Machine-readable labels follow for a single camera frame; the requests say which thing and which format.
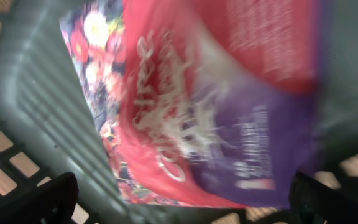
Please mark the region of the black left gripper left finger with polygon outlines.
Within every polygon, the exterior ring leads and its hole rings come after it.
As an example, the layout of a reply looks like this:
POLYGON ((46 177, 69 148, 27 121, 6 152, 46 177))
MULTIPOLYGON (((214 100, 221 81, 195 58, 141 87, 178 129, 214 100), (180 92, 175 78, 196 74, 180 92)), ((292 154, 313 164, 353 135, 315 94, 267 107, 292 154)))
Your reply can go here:
POLYGON ((0 224, 71 223, 78 201, 75 174, 66 172, 0 206, 0 224))

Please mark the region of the red purple tissue pack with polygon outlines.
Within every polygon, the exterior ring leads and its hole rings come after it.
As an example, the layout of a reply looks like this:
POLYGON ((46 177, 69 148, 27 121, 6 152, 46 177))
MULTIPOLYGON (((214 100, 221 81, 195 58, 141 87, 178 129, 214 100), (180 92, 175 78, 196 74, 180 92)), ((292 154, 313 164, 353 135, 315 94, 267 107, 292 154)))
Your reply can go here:
POLYGON ((60 19, 121 197, 290 205, 313 175, 326 1, 90 1, 60 19))

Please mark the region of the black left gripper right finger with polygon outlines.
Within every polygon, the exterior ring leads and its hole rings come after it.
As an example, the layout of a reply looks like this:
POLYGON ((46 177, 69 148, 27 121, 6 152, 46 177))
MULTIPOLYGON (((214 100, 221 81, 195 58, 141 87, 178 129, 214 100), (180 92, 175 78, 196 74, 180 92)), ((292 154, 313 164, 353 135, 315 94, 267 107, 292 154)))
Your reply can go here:
POLYGON ((291 184, 290 223, 358 224, 358 203, 301 172, 291 184))

